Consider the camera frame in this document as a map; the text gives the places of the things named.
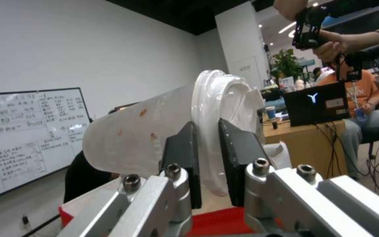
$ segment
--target laptop logo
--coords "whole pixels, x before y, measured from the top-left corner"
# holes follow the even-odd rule
[[[315,93],[313,95],[310,95],[308,94],[307,96],[311,98],[311,100],[313,101],[313,104],[315,104],[317,101],[316,101],[316,96],[318,95],[318,93]]]

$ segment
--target orange t-shirt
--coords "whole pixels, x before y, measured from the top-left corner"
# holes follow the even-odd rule
[[[336,74],[332,73],[318,82],[317,86],[323,86],[337,82]],[[372,96],[378,95],[379,90],[375,85],[375,77],[368,71],[362,70],[362,79],[355,82],[356,85],[356,98],[358,99],[358,106],[367,103],[368,99]],[[355,103],[353,102],[353,95],[355,89],[352,82],[344,84],[346,87],[347,103],[349,105],[350,115],[355,117]]]

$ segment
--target wooden desk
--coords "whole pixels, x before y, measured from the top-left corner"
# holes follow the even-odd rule
[[[276,144],[279,141],[286,143],[289,149],[289,155],[291,157],[292,166],[296,167],[299,164],[312,165],[318,173],[325,178],[327,174],[328,165],[331,159],[331,144],[328,139],[317,129],[314,125],[295,126],[291,127],[288,121],[279,122],[277,129],[273,129],[271,123],[268,122],[268,117],[263,117],[265,124],[263,125],[263,132],[266,138],[266,144]],[[346,130],[344,122],[342,120],[334,121],[334,125],[337,128],[337,135]],[[324,125],[318,125],[323,132],[331,139],[330,129]],[[346,163],[344,161],[343,147],[339,140],[336,140],[334,149],[339,158],[339,166],[342,174],[347,174]],[[339,176],[337,170],[336,157],[333,161],[334,176]]]

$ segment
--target lanyard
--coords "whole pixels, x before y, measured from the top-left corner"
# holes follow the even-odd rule
[[[356,97],[356,85],[355,85],[355,82],[352,82],[352,86],[353,86],[353,93],[350,90],[347,90],[347,92],[349,93],[350,97],[352,98],[353,103],[355,104],[355,107],[359,108],[358,98]]]

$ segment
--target jeans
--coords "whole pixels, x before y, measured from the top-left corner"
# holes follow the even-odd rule
[[[367,134],[379,133],[379,111],[372,111],[367,115],[367,120],[359,122],[356,118],[344,119],[346,131],[341,134],[341,142],[345,148],[344,156],[346,167],[350,177],[358,177],[355,167],[358,167],[358,147],[362,141],[362,132]]]

